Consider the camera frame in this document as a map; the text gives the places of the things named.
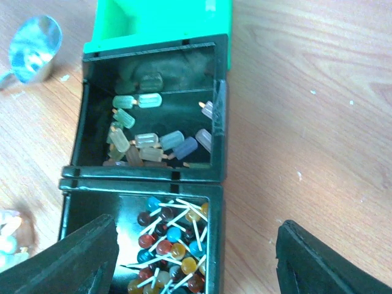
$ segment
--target green plastic box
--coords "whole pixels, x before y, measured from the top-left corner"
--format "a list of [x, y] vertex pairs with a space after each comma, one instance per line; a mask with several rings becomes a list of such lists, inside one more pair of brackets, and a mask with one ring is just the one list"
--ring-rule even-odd
[[231, 0], [98, 0], [84, 53], [226, 34], [230, 69]]

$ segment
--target wood grain surface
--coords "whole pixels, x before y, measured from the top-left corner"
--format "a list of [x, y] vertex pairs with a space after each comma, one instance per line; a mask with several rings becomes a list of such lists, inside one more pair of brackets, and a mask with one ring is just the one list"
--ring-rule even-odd
[[[58, 236], [95, 6], [0, 2], [1, 72], [25, 19], [49, 14], [64, 33], [48, 81], [0, 92], [0, 207], [31, 212], [38, 252]], [[279, 293], [274, 247], [286, 219], [392, 286], [391, 6], [234, 1], [225, 294]]]

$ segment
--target ice pop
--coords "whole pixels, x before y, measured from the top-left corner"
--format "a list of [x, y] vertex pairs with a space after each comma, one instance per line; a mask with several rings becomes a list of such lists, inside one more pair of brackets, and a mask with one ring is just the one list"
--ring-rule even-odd
[[183, 133], [176, 130], [159, 138], [159, 143], [164, 151], [177, 147], [185, 140]]
[[203, 102], [198, 103], [200, 107], [202, 108], [202, 113], [207, 116], [208, 118], [213, 118], [213, 110], [214, 110], [214, 105], [211, 101], [207, 101], [206, 104]]
[[128, 164], [131, 167], [141, 167], [143, 166], [143, 161], [140, 159], [139, 150], [135, 146], [129, 147], [125, 153]]
[[124, 126], [123, 126], [123, 124], [121, 124], [120, 122], [118, 122], [118, 121], [113, 121], [111, 124], [110, 124], [110, 127], [109, 127], [109, 132], [108, 132], [108, 137], [107, 137], [107, 139], [106, 139], [106, 143], [108, 143], [108, 144], [112, 144], [113, 143], [113, 141], [111, 140], [111, 138], [110, 138], [110, 133], [111, 133], [111, 127], [115, 127], [116, 129], [124, 129]]
[[125, 153], [118, 151], [117, 148], [114, 147], [112, 150], [110, 150], [108, 155], [114, 161], [120, 161], [124, 157]]
[[173, 148], [173, 153], [171, 153], [167, 159], [173, 159], [177, 157], [178, 160], [183, 159], [190, 153], [194, 152], [198, 147], [195, 138], [187, 137], [180, 145]]
[[159, 72], [145, 75], [141, 78], [139, 88], [143, 92], [159, 92], [164, 88], [164, 80]]
[[129, 149], [129, 141], [125, 137], [121, 129], [116, 129], [111, 127], [110, 138], [113, 140], [113, 144], [116, 146], [117, 150], [121, 153], [125, 153]]
[[113, 107], [115, 108], [132, 109], [132, 107], [136, 105], [138, 102], [133, 96], [126, 95], [126, 96], [115, 96], [113, 98], [112, 103], [113, 103]]
[[130, 143], [136, 148], [158, 147], [158, 136], [154, 133], [136, 135]]
[[162, 159], [166, 159], [167, 155], [164, 154], [162, 149], [143, 148], [140, 150], [140, 158], [143, 160], [160, 162]]
[[162, 96], [158, 93], [139, 95], [138, 105], [140, 108], [159, 107], [162, 104]]
[[196, 140], [211, 153], [211, 134], [206, 129], [201, 129], [196, 133]]
[[113, 118], [117, 120], [119, 123], [123, 124], [124, 127], [130, 129], [135, 124], [135, 119], [129, 115], [125, 110], [121, 108], [115, 110], [113, 109], [112, 112], [114, 113]]

